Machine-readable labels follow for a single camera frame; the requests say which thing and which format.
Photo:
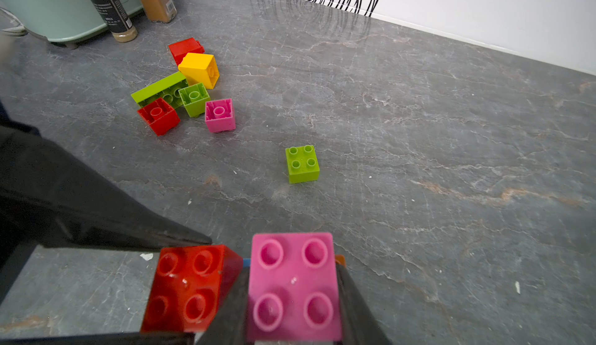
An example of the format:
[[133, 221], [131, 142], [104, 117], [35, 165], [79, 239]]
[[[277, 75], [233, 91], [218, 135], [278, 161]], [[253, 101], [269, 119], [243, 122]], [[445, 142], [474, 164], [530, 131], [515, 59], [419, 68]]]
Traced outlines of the pink lego brick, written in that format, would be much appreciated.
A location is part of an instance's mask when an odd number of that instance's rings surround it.
[[260, 233], [251, 244], [246, 338], [340, 341], [330, 233]]

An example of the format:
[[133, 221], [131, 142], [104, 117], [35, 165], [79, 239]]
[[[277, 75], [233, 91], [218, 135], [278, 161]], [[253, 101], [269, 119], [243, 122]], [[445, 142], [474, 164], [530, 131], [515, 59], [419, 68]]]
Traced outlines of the lime green lego brick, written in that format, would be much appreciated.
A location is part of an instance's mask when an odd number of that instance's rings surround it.
[[291, 184], [315, 181], [320, 167], [313, 145], [286, 148], [287, 168]]

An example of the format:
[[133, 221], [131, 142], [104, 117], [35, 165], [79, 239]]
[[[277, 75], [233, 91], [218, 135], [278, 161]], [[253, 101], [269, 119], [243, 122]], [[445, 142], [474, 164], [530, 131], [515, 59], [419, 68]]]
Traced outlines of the orange lego brick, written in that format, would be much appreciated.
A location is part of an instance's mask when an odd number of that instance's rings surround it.
[[346, 266], [345, 257], [343, 255], [341, 255], [341, 254], [335, 255], [335, 261], [336, 261], [337, 264], [340, 264], [343, 267]]

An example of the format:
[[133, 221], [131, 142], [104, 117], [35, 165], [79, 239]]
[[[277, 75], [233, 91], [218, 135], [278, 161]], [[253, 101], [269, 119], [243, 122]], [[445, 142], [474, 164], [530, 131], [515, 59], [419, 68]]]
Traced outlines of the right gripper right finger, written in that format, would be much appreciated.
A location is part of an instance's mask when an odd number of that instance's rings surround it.
[[336, 271], [341, 340], [335, 344], [391, 345], [391, 340], [380, 328], [348, 270], [343, 265], [336, 264]]

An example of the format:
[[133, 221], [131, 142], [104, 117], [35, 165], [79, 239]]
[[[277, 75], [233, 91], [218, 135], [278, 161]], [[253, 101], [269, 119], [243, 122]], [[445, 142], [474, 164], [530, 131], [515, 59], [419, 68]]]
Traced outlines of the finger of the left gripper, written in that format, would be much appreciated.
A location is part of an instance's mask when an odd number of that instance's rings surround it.
[[1, 127], [1, 296], [45, 248], [159, 251], [211, 238], [160, 216], [28, 125]]
[[151, 345], [151, 344], [181, 344], [193, 345], [195, 335], [189, 333], [154, 332], [128, 334], [96, 334], [73, 337], [36, 337], [24, 339], [1, 340], [1, 344], [16, 345]]

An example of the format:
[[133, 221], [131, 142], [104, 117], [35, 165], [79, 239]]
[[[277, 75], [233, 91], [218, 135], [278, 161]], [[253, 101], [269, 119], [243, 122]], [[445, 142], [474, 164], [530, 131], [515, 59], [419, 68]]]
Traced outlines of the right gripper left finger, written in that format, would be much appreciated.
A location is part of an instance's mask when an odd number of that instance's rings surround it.
[[223, 304], [196, 344], [251, 344], [246, 340], [250, 268], [238, 275]]

